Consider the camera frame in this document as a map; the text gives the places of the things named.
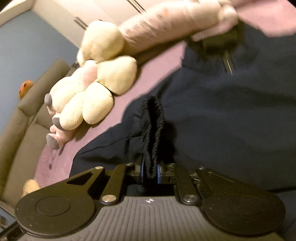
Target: gray plush paw pad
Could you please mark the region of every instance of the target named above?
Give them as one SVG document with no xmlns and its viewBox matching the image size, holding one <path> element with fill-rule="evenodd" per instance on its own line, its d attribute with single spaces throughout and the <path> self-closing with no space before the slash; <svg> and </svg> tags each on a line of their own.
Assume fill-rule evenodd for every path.
<svg viewBox="0 0 296 241">
<path fill-rule="evenodd" d="M 61 124 L 59 123 L 59 117 L 53 117 L 52 118 L 52 123 L 56 126 L 61 131 L 65 131 L 64 128 L 61 127 Z"/>
<path fill-rule="evenodd" d="M 52 137 L 51 135 L 47 134 L 46 135 L 46 142 L 49 145 L 50 148 L 54 149 L 54 150 L 58 150 L 59 149 L 59 143 L 58 141 Z"/>
<path fill-rule="evenodd" d="M 44 104 L 47 106 L 51 106 L 52 105 L 52 96 L 51 94 L 46 94 L 44 97 Z"/>
</svg>

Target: plush toy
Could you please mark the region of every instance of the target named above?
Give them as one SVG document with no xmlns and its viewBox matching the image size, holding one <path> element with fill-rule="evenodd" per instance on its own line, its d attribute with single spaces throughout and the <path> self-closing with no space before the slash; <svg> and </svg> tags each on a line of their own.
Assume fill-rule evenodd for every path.
<svg viewBox="0 0 296 241">
<path fill-rule="evenodd" d="M 94 21 L 88 29 L 83 38 L 84 44 L 91 40 L 88 34 L 94 32 L 101 41 L 100 45 L 94 44 L 90 47 L 100 52 L 100 62 L 94 60 L 80 62 L 82 69 L 91 69 L 86 72 L 92 73 L 89 75 L 93 79 L 86 83 L 83 75 L 77 75 L 80 76 L 78 81 L 58 88 L 54 86 L 54 91 L 51 90 L 48 95 L 48 99 L 51 99 L 48 103 L 51 104 L 48 105 L 49 111 L 56 112 L 52 118 L 53 124 L 60 130 L 74 130 L 83 120 L 88 124 L 100 122 L 114 105 L 112 93 L 117 95 L 125 93 L 136 78 L 137 64 L 134 58 L 131 56 L 114 58 L 120 54 L 124 45 L 118 27 L 112 23 Z"/>
<path fill-rule="evenodd" d="M 31 89 L 33 86 L 33 81 L 26 80 L 24 83 L 22 83 L 20 90 L 19 90 L 19 99 L 22 99 L 26 93 Z"/>
<path fill-rule="evenodd" d="M 49 134 L 56 140 L 50 146 L 60 147 L 70 138 L 62 137 L 57 129 L 73 131 L 83 120 L 96 124 L 109 113 L 114 104 L 112 94 L 125 93 L 135 81 L 137 63 L 132 56 L 196 33 L 211 35 L 209 30 L 224 21 L 231 23 L 229 28 L 238 22 L 228 0 L 164 2 L 119 27 L 99 20 L 92 22 L 77 54 L 81 68 L 67 80 L 62 79 L 62 84 L 59 81 L 47 95 L 55 125 L 52 129 L 56 131 L 56 136 Z M 88 81 L 83 71 L 92 76 Z"/>
<path fill-rule="evenodd" d="M 60 109 L 63 109 L 63 106 L 59 105 L 58 103 L 54 103 L 52 96 L 62 96 L 64 98 L 71 98 L 72 96 L 67 96 L 61 94 L 63 91 L 67 91 L 70 86 L 74 86 L 74 90 L 77 91 L 76 93 L 82 92 L 86 89 L 92 82 L 96 79 L 96 71 L 97 71 L 97 64 L 94 61 L 89 60 L 86 62 L 83 68 L 77 69 L 71 76 L 64 77 L 60 81 L 58 81 L 50 90 L 50 93 L 47 94 L 44 98 L 44 103 L 47 106 L 48 112 L 52 117 L 53 123 L 58 125 L 58 128 L 55 125 L 50 127 L 50 132 L 46 136 L 47 144 L 55 150 L 61 148 L 66 142 L 71 140 L 73 135 L 76 132 L 76 128 L 73 130 L 64 130 L 59 125 L 59 116 L 60 114 L 57 112 Z"/>
<path fill-rule="evenodd" d="M 22 188 L 22 197 L 39 189 L 40 186 L 38 185 L 38 183 L 34 179 L 29 179 L 25 182 Z"/>
</svg>

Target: pink blanket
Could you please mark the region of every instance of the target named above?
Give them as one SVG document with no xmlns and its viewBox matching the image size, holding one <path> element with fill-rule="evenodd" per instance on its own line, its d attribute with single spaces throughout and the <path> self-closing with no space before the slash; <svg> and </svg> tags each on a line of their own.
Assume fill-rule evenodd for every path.
<svg viewBox="0 0 296 241">
<path fill-rule="evenodd" d="M 242 3 L 246 0 L 232 2 Z M 237 12 L 240 19 L 260 29 L 267 36 L 290 35 L 296 32 L 296 8 L 286 0 L 256 1 L 240 5 Z M 147 93 L 168 74 L 179 68 L 184 48 L 185 43 L 181 42 L 145 64 L 135 85 L 126 94 L 115 98 L 114 108 L 99 125 L 91 127 L 83 123 L 75 138 L 62 150 L 56 151 L 46 146 L 40 155 L 35 174 L 35 180 L 40 186 L 45 187 L 68 178 L 77 151 L 109 127 L 119 123 L 126 106 L 133 99 Z"/>
</svg>

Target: gray ribbed platform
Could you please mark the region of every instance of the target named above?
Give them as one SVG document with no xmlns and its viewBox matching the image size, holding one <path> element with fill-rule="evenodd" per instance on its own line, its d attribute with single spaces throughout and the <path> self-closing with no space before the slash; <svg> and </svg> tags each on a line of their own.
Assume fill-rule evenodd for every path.
<svg viewBox="0 0 296 241">
<path fill-rule="evenodd" d="M 19 241 L 44 239 L 24 235 Z M 104 207 L 85 229 L 50 241 L 280 241 L 276 234 L 258 238 L 228 235 L 210 225 L 197 207 L 179 204 L 175 197 L 125 197 Z"/>
</svg>

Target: orange plush toy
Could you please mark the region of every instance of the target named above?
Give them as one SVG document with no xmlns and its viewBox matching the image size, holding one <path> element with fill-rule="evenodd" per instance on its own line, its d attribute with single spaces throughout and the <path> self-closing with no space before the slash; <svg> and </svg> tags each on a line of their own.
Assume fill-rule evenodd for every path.
<svg viewBox="0 0 296 241">
<path fill-rule="evenodd" d="M 26 80 L 24 83 L 22 83 L 19 91 L 19 99 L 22 99 L 26 93 L 31 89 L 33 86 L 33 81 L 31 80 Z"/>
</svg>

